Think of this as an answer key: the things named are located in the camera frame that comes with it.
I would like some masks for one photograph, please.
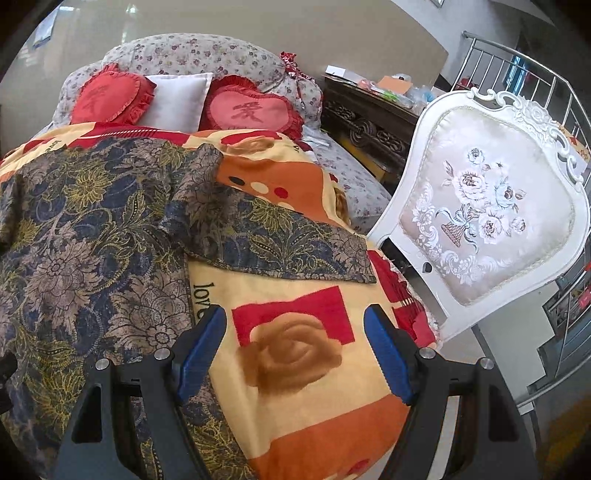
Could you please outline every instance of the plastic bag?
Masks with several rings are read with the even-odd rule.
[[[382,93],[382,97],[384,97],[386,100],[389,100],[390,102],[396,103],[403,108],[410,109],[414,106],[414,102],[410,98],[400,95],[399,93],[390,92],[389,90],[386,90],[384,93]]]
[[[406,96],[414,102],[412,112],[415,115],[420,115],[427,104],[435,100],[435,95],[431,89],[425,85],[422,87],[410,87]]]

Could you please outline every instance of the railing bar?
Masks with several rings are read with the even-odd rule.
[[[583,266],[581,268],[579,268],[579,271],[577,272],[577,275],[579,275],[585,269],[585,267],[587,266],[587,263],[589,263],[589,262],[585,262],[585,260],[586,260],[586,257],[583,259]],[[561,275],[559,278],[564,278],[567,273],[568,273],[568,271],[565,272],[563,275]]]
[[[456,81],[453,84],[452,90],[456,89],[458,82],[462,78],[462,73],[464,73],[464,70],[466,69],[466,65],[468,65],[468,60],[470,59],[470,55],[472,55],[472,51],[474,50],[475,44],[476,44],[476,39],[474,38],[472,40],[472,45],[470,45],[470,49],[468,50],[468,54],[466,55],[466,58],[464,59],[464,63],[462,64],[462,68],[460,69],[460,72],[457,74]]]
[[[573,106],[573,95],[571,93],[571,95],[569,96],[569,105],[566,108],[566,113],[564,114],[564,120],[562,120],[562,124],[564,125],[564,127],[566,128],[566,121],[569,118],[569,113],[570,113],[570,109]]]
[[[556,378],[556,375],[558,375],[558,370],[560,370],[560,364],[562,363],[562,355],[564,353],[564,346],[566,345],[566,336],[569,334],[570,299],[571,296],[569,295],[569,303],[566,306],[566,327],[564,328],[564,338],[562,339],[562,347],[560,348],[560,355],[558,356],[558,365],[556,365],[556,371],[554,372],[554,376],[552,377],[553,380]]]
[[[583,313],[579,313],[579,315],[577,316],[577,318],[575,319],[575,321],[574,321],[574,322],[571,322],[569,329],[571,329],[571,328],[572,328],[574,325],[576,325],[576,324],[577,324],[577,322],[578,322],[578,321],[579,321],[581,318],[583,318],[583,317],[584,317],[584,316],[585,316],[585,315],[586,315],[586,314],[589,312],[589,310],[590,310],[590,308],[589,308],[589,307],[591,307],[591,305],[587,305],[587,307],[584,309]],[[583,330],[584,330],[584,327],[583,327],[582,329],[580,329],[580,330],[579,330],[577,333],[575,333],[575,334],[574,334],[574,337],[572,337],[572,338],[571,338],[571,339],[570,339],[568,342],[566,342],[566,344],[568,345],[570,342],[572,342],[574,339],[576,339],[576,338],[579,336],[579,334],[580,334],[580,333],[581,333]]]
[[[474,77],[474,74],[476,73],[476,70],[478,69],[478,65],[480,65],[480,61],[482,60],[482,55],[484,54],[484,50],[480,51],[480,56],[478,57],[478,61],[476,62],[476,65],[474,66],[474,71],[472,72],[472,75],[470,75],[470,78],[468,79],[468,85],[466,85],[468,88],[470,88],[470,84],[472,82],[472,78]]]
[[[495,89],[496,83],[499,81],[499,77],[501,76],[501,72],[503,71],[503,67],[505,66],[505,59],[501,59],[501,68],[499,68],[499,73],[496,74],[495,83],[492,84],[492,89]]]
[[[548,105],[550,104],[550,100],[552,98],[552,94],[554,93],[554,89],[556,88],[556,77],[552,80],[552,85],[550,86],[550,92],[548,93],[548,98],[546,99],[546,104],[544,108],[548,109]]]
[[[569,287],[567,291],[565,291],[560,298],[548,309],[548,311],[554,310],[562,301],[574,290],[574,288],[581,283],[581,280],[584,279],[585,275],[587,274],[587,270],[583,270],[581,274],[577,277],[577,280],[574,281]]]
[[[589,335],[587,335],[587,338],[585,340],[583,340],[572,352],[570,352],[566,357],[564,357],[564,359],[566,360],[573,353],[575,353],[579,348],[581,348],[585,343],[587,343],[587,340],[589,340],[590,338],[591,338],[591,333]]]
[[[538,76],[537,76],[535,73],[533,73],[531,70],[528,70],[528,69],[526,69],[526,68],[522,67],[521,65],[517,65],[516,63],[513,63],[512,61],[509,61],[509,60],[506,60],[506,62],[507,62],[509,65],[513,66],[513,67],[517,67],[518,69],[520,69],[520,70],[523,70],[524,72],[526,72],[526,73],[529,73],[529,74],[533,75],[533,76],[534,76],[534,77],[536,77],[537,79],[540,79],[542,82],[544,82],[546,85],[550,86],[550,84],[549,84],[548,82],[546,82],[546,81],[545,81],[545,80],[544,80],[542,77],[538,77]]]
[[[481,42],[486,43],[488,45],[492,45],[493,47],[499,48],[500,50],[504,50],[504,51],[506,51],[508,53],[512,53],[513,55],[518,55],[521,58],[530,61],[534,65],[537,65],[538,67],[540,67],[541,69],[547,71],[548,73],[554,75],[553,83],[555,83],[556,82],[556,79],[558,78],[561,82],[563,82],[567,86],[567,88],[570,90],[570,93],[573,95],[573,98],[574,98],[575,102],[577,103],[578,107],[583,112],[583,116],[584,116],[584,118],[585,118],[585,120],[587,122],[587,126],[591,129],[591,120],[589,119],[589,116],[588,116],[587,112],[585,111],[585,108],[583,107],[583,104],[581,103],[581,100],[579,100],[579,97],[577,96],[576,92],[573,90],[573,87],[568,82],[568,80],[566,80],[562,75],[559,75],[554,70],[549,69],[546,65],[540,63],[537,60],[534,60],[529,55],[525,55],[525,54],[523,54],[523,53],[515,50],[514,48],[505,47],[504,45],[502,45],[502,44],[500,44],[498,42],[487,40],[487,39],[485,39],[485,38],[483,38],[483,37],[481,37],[479,35],[474,35],[474,33],[470,33],[470,32],[465,31],[465,30],[462,33],[462,35],[465,38],[472,38],[473,40],[478,40],[478,41],[481,41]]]
[[[587,147],[587,149],[589,149],[589,142],[587,142],[587,136],[585,135],[585,132],[584,132],[584,131],[583,131],[583,129],[581,128],[581,124],[579,123],[579,120],[577,119],[577,116],[574,114],[574,111],[572,111],[572,109],[571,109],[571,112],[572,112],[572,114],[573,114],[573,118],[574,118],[574,127],[575,127],[576,129],[578,129],[578,131],[577,131],[577,135],[579,135],[579,134],[582,134],[582,135],[583,135],[583,140],[584,140],[584,141],[583,141],[583,142],[581,142],[581,143],[584,143],[584,144],[585,144],[585,146]]]
[[[540,78],[538,78],[538,82],[535,84],[534,93],[531,95],[531,98],[530,98],[530,100],[533,100],[533,99],[534,99],[534,97],[535,97],[535,94],[536,94],[536,93],[537,93],[537,91],[538,91],[538,87],[540,86],[540,80],[541,80],[541,79],[540,79]]]
[[[515,50],[514,48],[510,48],[510,47],[506,47],[505,45],[498,43],[496,41],[491,41],[491,40],[487,40],[483,37],[481,37],[480,35],[476,35],[474,33],[470,33],[468,31],[464,30],[463,36],[465,38],[473,38],[474,40],[478,40],[481,41],[483,43],[492,45],[493,47],[497,47],[500,50],[504,50],[508,53],[512,53],[513,55],[517,55],[518,57],[521,57],[522,59],[526,59],[527,61],[533,63],[534,65],[537,65],[538,67],[542,68],[543,70],[547,71],[548,73],[554,75],[555,77],[559,78],[560,80],[562,80],[564,83],[568,83],[567,80],[560,76],[558,73],[556,73],[554,70],[549,69],[546,65],[540,63],[537,60],[534,60],[533,58],[531,58],[529,55],[526,55],[520,51]]]
[[[576,367],[574,367],[570,372],[564,374],[562,377],[560,377],[555,382],[552,382],[552,383],[546,385],[544,388],[538,390],[533,395],[529,395],[528,397],[525,397],[523,400],[521,400],[519,403],[517,403],[517,408],[521,408],[524,405],[527,405],[528,403],[533,402],[537,398],[540,398],[542,395],[544,395],[544,394],[548,393],[549,391],[558,387],[563,381],[567,380],[572,375],[574,375],[576,372],[578,372],[583,367],[583,365],[585,363],[587,363],[590,359],[591,359],[591,353],[589,353],[585,358],[583,358],[583,360]]]
[[[494,59],[495,59],[495,56],[491,53],[491,60],[488,63],[488,67],[486,67],[486,72],[484,72],[484,77],[482,77],[482,82],[480,83],[481,85],[484,85],[484,81],[486,79],[486,76],[488,75],[488,71],[491,69],[492,61]]]
[[[523,87],[525,86],[525,79],[523,79],[523,83],[521,84],[521,86],[519,87],[519,92],[517,92],[517,96],[521,95],[521,91],[523,90]]]

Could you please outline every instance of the metal railing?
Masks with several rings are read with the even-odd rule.
[[[552,117],[563,124],[566,130],[587,149],[589,148],[587,139],[591,140],[591,121],[568,80],[539,61],[513,48],[505,47],[500,43],[467,31],[462,35],[464,38],[471,38],[472,43],[453,84],[454,90],[468,89],[472,86],[484,90],[491,88],[496,92],[505,90],[507,85],[504,80],[507,72],[510,69],[518,70],[524,74],[526,79],[521,82],[521,86],[515,93],[525,96],[528,100],[537,101],[548,110],[550,110],[553,101],[552,106],[555,108],[550,112]],[[523,60],[525,65],[517,62],[516,58]],[[527,89],[529,91],[524,91],[527,86],[534,85],[531,79],[534,80],[535,86],[532,89]],[[557,98],[555,96],[557,88],[560,88],[562,93],[566,93],[568,99]]]
[[[552,118],[559,121],[573,137],[589,149],[587,139],[591,139],[591,121],[568,80],[539,61],[513,48],[486,40],[467,31],[463,33],[463,36],[472,39],[472,42],[453,84],[454,90],[477,87],[485,92],[488,89],[499,92],[511,89],[516,95],[543,105]],[[587,173],[584,180],[587,192],[589,192],[587,184],[590,178],[591,175]],[[591,252],[590,235],[591,231],[587,236],[587,243],[581,258],[569,272],[559,278],[558,285],[561,288],[557,300],[546,309],[556,332],[556,338],[561,342],[556,370],[548,373],[551,381],[547,385],[518,401],[518,407],[534,401],[557,387],[591,359],[590,353],[568,372],[558,375],[561,364],[574,353],[573,351],[564,356],[565,347],[575,340],[575,335],[567,340],[573,325],[585,316],[589,317],[587,321],[591,323],[591,303],[585,308],[578,308],[579,297],[591,284],[591,262],[587,258],[587,253]],[[564,304],[566,304],[566,309],[560,310]],[[558,330],[562,327],[564,327],[564,336],[560,338]]]

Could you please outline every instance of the white chair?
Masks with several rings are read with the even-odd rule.
[[[419,119],[402,180],[368,238],[389,238],[421,275],[447,317],[445,342],[573,265],[589,232],[575,168],[537,102],[448,93]]]

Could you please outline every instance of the polka dot pattern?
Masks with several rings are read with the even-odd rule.
[[[253,181],[251,183],[251,188],[258,193],[266,194],[269,193],[269,187],[260,181]]]
[[[288,197],[287,190],[283,187],[277,187],[275,190],[273,190],[273,193],[280,199],[286,199]]]
[[[243,187],[245,185],[245,181],[242,179],[239,179],[238,177],[228,177],[228,179],[235,185],[239,185],[241,187]]]
[[[283,208],[287,208],[288,210],[295,210],[289,203],[286,202],[277,202],[277,205]]]

